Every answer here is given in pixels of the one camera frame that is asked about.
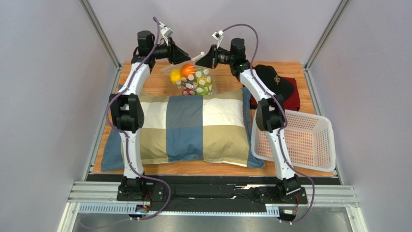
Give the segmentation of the orange fake orange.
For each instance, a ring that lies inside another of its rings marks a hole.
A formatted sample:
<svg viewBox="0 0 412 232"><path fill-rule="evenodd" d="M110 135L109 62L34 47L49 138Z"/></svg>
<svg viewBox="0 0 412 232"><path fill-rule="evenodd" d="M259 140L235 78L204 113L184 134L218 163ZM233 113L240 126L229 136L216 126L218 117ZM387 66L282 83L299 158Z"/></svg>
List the orange fake orange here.
<svg viewBox="0 0 412 232"><path fill-rule="evenodd" d="M180 68L180 74L182 78L193 80L196 77L196 68L192 64L189 64L189 63L184 64Z"/></svg>

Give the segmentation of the yellow fake lemon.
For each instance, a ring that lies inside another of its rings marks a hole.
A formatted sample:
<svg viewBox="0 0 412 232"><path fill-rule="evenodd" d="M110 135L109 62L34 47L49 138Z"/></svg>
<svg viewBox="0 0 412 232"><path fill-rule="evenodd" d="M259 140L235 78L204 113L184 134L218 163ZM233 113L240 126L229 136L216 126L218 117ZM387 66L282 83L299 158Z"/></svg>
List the yellow fake lemon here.
<svg viewBox="0 0 412 232"><path fill-rule="evenodd" d="M180 69L174 69L170 72L170 81L177 85L180 86L181 85L181 74L180 74Z"/></svg>

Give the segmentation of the clear dotted zip bag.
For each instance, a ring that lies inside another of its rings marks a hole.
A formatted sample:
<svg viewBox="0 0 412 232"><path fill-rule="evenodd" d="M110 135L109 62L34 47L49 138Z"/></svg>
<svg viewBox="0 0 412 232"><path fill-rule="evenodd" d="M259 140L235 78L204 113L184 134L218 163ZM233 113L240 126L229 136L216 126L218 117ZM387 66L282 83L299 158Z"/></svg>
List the clear dotted zip bag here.
<svg viewBox="0 0 412 232"><path fill-rule="evenodd" d="M205 55L205 52L201 52L189 61L170 64L162 69L162 72L169 77L171 83L181 89L183 96L218 93L214 70L195 64Z"/></svg>

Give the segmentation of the green fake apple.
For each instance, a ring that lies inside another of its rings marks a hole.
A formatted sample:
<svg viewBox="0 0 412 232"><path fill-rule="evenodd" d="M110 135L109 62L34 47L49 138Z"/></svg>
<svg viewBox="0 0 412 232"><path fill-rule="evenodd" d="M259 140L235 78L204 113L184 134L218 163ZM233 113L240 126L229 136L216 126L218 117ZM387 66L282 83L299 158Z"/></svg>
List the green fake apple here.
<svg viewBox="0 0 412 232"><path fill-rule="evenodd" d="M212 95L213 94L213 81L212 77L200 77L196 81L197 87L195 93L198 95Z"/></svg>

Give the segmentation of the red fake strawberry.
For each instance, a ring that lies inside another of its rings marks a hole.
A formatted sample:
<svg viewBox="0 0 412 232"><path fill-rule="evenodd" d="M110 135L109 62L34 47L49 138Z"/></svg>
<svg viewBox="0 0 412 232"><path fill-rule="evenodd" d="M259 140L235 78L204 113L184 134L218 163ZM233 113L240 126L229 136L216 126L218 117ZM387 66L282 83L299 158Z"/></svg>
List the red fake strawberry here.
<svg viewBox="0 0 412 232"><path fill-rule="evenodd" d="M196 92L193 89L185 88L182 90L182 95L183 96L193 96L193 95L196 95Z"/></svg>

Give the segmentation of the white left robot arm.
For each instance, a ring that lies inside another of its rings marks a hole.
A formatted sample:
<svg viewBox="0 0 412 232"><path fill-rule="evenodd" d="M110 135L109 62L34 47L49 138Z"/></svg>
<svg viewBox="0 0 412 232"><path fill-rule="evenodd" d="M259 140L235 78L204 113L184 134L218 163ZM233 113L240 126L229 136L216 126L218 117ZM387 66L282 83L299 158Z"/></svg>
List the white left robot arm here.
<svg viewBox="0 0 412 232"><path fill-rule="evenodd" d="M119 186L121 195L141 199L147 195L146 178L140 155L140 133L144 124L144 111L139 95L146 79L158 59L168 59L171 64L180 64L191 58L176 46L172 32L162 29L160 36L148 30L137 34L136 47L129 76L117 94L109 100L112 125L122 139L124 174Z"/></svg>

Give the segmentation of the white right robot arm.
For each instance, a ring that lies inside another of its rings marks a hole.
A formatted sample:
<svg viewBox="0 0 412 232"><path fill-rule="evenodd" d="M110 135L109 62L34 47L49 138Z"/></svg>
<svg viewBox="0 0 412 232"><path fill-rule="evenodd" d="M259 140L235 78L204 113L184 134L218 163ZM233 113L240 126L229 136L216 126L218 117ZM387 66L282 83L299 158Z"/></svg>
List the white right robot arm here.
<svg viewBox="0 0 412 232"><path fill-rule="evenodd" d="M206 68L216 68L218 64L229 65L231 74L246 87L257 101L254 125L264 132L275 163L277 195L289 198L301 189L297 171L293 167L287 150L284 129L288 121L284 111L284 98L271 91L261 80L255 68L246 58L244 39L231 40L230 50L218 44L211 45L209 51L196 62Z"/></svg>

